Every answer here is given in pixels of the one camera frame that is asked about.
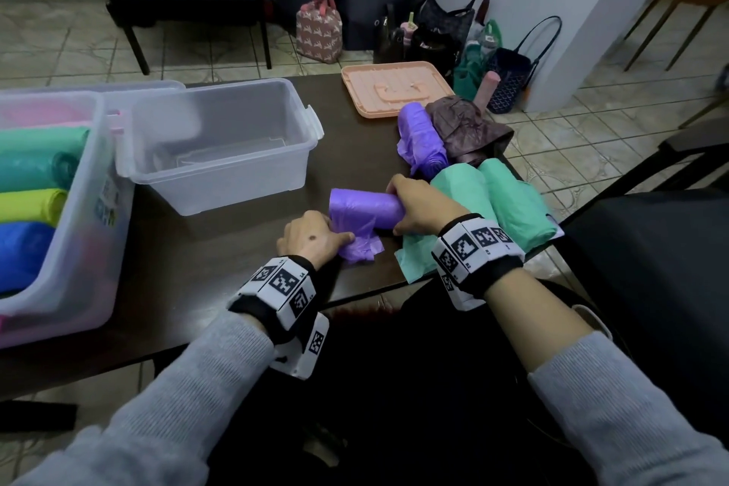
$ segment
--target yellow-green garbage bag roll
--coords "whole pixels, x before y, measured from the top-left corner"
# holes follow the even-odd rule
[[[0,151],[0,192],[68,191],[78,166],[76,156],[56,150]]]
[[[88,127],[38,127],[0,129],[0,152],[7,150],[53,150],[81,159],[89,136]]]
[[[524,252],[560,236],[561,229],[548,217],[549,209],[539,192],[529,183],[516,179],[502,161],[489,158],[478,171],[486,179],[488,199],[497,222]]]
[[[59,188],[41,191],[4,192],[0,194],[0,223],[39,221],[58,225],[68,193]]]
[[[470,212],[497,221],[488,201],[486,178],[475,167],[454,164],[438,173],[430,184]],[[395,252],[395,257],[409,283],[436,269],[435,260],[430,255],[435,240],[433,235],[406,234],[403,237],[402,249]]]

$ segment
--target pink garbage bag roll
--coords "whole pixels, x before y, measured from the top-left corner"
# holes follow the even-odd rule
[[[375,229],[392,229],[405,214],[405,208],[393,194],[333,188],[329,197],[333,231],[354,233],[354,242],[339,251],[349,263],[374,260],[384,250]]]
[[[430,181],[448,167],[445,146],[421,103],[409,103],[397,115],[400,141],[397,153],[410,164],[410,175],[417,171]]]

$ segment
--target right hand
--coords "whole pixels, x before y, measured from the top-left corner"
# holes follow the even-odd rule
[[[406,216],[392,233],[438,234],[452,220],[470,213],[455,200],[423,180],[408,179],[399,173],[387,186],[388,194],[396,194],[406,209]]]

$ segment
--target left hand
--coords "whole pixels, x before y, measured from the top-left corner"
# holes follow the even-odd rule
[[[311,262],[317,271],[337,251],[354,241],[354,233],[334,233],[330,219],[314,210],[309,210],[284,229],[284,238],[276,241],[279,256],[302,256]]]

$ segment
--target hand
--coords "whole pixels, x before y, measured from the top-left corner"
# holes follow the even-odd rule
[[[425,181],[407,179],[399,173],[390,180],[387,192],[396,194],[406,209],[405,218],[392,229],[396,235],[438,234],[453,219],[469,213]]]
[[[319,270],[342,247],[354,240],[354,233],[334,233],[329,218],[309,210],[284,229],[284,238],[276,241],[280,256],[302,256]]]

